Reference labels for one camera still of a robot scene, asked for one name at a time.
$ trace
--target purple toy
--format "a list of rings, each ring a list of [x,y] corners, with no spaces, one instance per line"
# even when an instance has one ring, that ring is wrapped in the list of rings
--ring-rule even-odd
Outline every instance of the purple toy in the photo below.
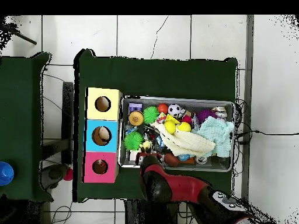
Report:
[[[196,114],[196,117],[199,120],[199,124],[203,123],[208,118],[208,116],[217,118],[216,114],[209,109],[202,110],[200,113]]]
[[[130,114],[132,111],[142,111],[142,104],[129,103],[128,104],[128,113]]]

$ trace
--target shape sorter box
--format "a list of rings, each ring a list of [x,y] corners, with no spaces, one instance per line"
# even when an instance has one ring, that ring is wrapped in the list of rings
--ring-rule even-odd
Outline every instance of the shape sorter box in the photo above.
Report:
[[[86,140],[84,139],[82,182],[114,183],[119,172],[117,146],[121,92],[117,89],[88,87],[86,96],[87,119],[84,129]],[[102,139],[100,136],[102,128],[108,131],[108,139]]]

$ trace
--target yellow ball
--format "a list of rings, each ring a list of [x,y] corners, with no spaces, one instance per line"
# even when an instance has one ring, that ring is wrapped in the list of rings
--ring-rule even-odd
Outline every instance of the yellow ball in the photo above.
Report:
[[[164,123],[165,129],[170,133],[175,133],[175,123],[173,121],[167,121]]]
[[[190,124],[188,124],[187,122],[181,122],[179,125],[178,125],[178,129],[180,131],[191,131],[191,126]]]

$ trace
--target green mat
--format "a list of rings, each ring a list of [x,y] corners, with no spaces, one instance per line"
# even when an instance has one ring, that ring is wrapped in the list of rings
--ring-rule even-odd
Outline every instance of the green mat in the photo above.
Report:
[[[118,89],[123,95],[235,101],[235,58],[225,61],[106,58],[95,57],[92,50],[82,50],[75,58],[74,68],[75,114],[76,110],[79,111],[74,137],[78,134],[79,151],[78,179],[73,183],[73,193],[78,201],[84,198],[142,198],[138,169],[120,168],[114,184],[81,182],[86,87]],[[215,189],[226,193],[231,191],[231,171],[171,170],[171,174],[199,177],[210,182]]]
[[[0,186],[12,200],[51,201],[40,186],[40,80],[50,54],[32,58],[0,57],[0,161],[14,169],[14,178]]]

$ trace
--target blue cup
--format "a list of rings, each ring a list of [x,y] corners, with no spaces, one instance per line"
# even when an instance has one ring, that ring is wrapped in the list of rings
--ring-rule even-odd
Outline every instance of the blue cup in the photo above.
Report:
[[[6,162],[0,162],[0,186],[9,184],[13,179],[13,168]]]

